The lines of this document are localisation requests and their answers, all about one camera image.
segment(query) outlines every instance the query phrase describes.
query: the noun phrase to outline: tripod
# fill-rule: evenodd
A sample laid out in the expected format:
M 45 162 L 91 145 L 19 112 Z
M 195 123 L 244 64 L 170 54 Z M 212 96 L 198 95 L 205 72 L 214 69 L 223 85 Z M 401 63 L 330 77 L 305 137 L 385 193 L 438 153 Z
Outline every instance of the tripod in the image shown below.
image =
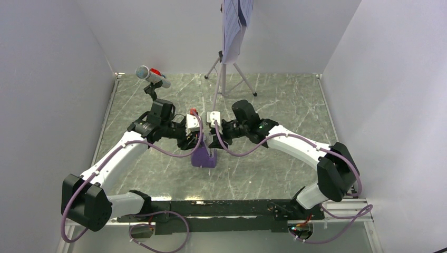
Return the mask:
M 216 99 L 217 99 L 217 94 L 221 94 L 222 96 L 226 96 L 228 95 L 234 88 L 236 88 L 237 86 L 239 86 L 242 82 L 245 82 L 247 84 L 247 86 L 250 88 L 251 92 L 253 93 L 253 96 L 257 96 L 258 93 L 256 93 L 255 89 L 253 89 L 253 87 L 251 87 L 251 85 L 248 83 L 247 78 L 245 77 L 245 75 L 242 73 L 242 71 L 240 70 L 239 66 L 236 63 L 233 63 L 233 66 L 235 67 L 235 69 L 237 70 L 237 72 L 239 72 L 240 76 L 242 77 L 242 81 L 240 81 L 238 84 L 236 84 L 234 87 L 232 87 L 231 89 L 227 90 L 227 92 L 225 92 L 225 87 L 226 87 L 226 77 L 227 77 L 227 65 L 225 63 L 222 63 L 222 57 L 223 57 L 223 53 L 222 51 L 219 51 L 219 56 L 217 57 L 217 60 L 214 62 L 214 64 L 212 65 L 210 71 L 208 71 L 208 73 L 204 76 L 205 79 L 208 79 L 209 74 L 211 73 L 212 69 L 214 69 L 217 65 L 218 62 L 220 62 L 220 69 L 217 72 L 217 83 L 216 83 L 216 89 L 214 91 L 214 97 L 212 100 L 212 110 L 214 111 L 215 107 L 216 107 Z M 219 86 L 221 85 L 222 90 L 221 92 L 219 92 Z

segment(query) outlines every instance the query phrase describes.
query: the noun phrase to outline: gray marble surface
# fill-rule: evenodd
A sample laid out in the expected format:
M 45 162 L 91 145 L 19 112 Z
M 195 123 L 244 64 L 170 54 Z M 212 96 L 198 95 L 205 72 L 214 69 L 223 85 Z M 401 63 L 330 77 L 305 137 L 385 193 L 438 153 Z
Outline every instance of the gray marble surface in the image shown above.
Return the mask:
M 177 113 L 191 107 L 206 118 L 211 110 L 216 75 L 168 75 L 171 88 L 157 89 L 159 98 L 172 101 Z M 240 85 L 228 97 L 218 97 L 216 110 L 222 118 L 234 119 L 231 105 L 241 99 L 251 102 L 261 118 L 275 120 L 298 134 L 318 142 L 335 143 L 335 134 L 318 82 L 313 74 L 247 74 L 258 96 Z M 241 80 L 227 75 L 227 88 Z M 143 91 L 146 81 L 124 75 L 117 87 L 97 159 L 103 157 L 122 137 L 128 125 L 151 107 Z M 157 145 L 182 153 L 175 140 L 162 139 Z M 254 146 L 248 139 L 236 139 L 230 149 L 242 152 Z M 302 186 L 316 180 L 316 171 L 305 163 L 277 150 L 259 148 L 246 157 L 232 157 L 218 150 L 216 168 L 196 168 L 190 158 L 172 158 L 149 149 L 131 164 L 117 181 L 111 194 L 140 190 L 159 199 L 224 200 L 290 198 Z

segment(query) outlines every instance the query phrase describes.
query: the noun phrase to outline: white wall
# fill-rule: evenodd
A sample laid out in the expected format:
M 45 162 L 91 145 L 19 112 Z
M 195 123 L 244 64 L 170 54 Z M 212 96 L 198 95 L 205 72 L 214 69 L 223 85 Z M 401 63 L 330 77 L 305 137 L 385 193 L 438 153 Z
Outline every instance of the white wall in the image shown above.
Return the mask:
M 363 0 L 323 72 L 386 252 L 447 246 L 447 2 Z
M 114 74 L 75 1 L 0 1 L 0 252 L 54 252 Z
M 221 50 L 220 0 L 77 1 L 116 72 L 206 73 Z M 239 66 L 321 73 L 360 1 L 256 0 Z

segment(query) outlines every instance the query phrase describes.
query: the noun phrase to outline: purple object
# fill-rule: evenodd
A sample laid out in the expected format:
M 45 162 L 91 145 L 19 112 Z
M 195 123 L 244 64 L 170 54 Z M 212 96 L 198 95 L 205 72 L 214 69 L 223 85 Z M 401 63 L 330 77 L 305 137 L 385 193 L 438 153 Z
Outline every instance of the purple object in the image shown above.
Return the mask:
M 217 164 L 216 150 L 207 149 L 205 141 L 202 141 L 199 148 L 191 155 L 191 165 L 201 168 L 215 168 Z

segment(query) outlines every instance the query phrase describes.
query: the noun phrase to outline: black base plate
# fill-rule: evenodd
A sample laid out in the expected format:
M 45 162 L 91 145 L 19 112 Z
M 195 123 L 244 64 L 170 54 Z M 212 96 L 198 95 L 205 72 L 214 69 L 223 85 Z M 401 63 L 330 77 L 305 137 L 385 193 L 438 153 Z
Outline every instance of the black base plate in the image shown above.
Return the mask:
M 309 213 L 312 214 L 313 220 L 324 219 L 324 214 L 319 206 L 315 206 L 306 213 L 300 213 L 290 199 L 153 201 L 152 206 L 153 211 L 170 210 L 186 217 L 191 232 L 251 230 L 287 232 L 288 220 L 305 220 Z M 148 220 L 149 217 L 123 216 L 118 218 L 118 222 L 146 222 Z M 183 221 L 172 214 L 156 215 L 152 221 L 157 223 L 156 235 L 186 231 Z

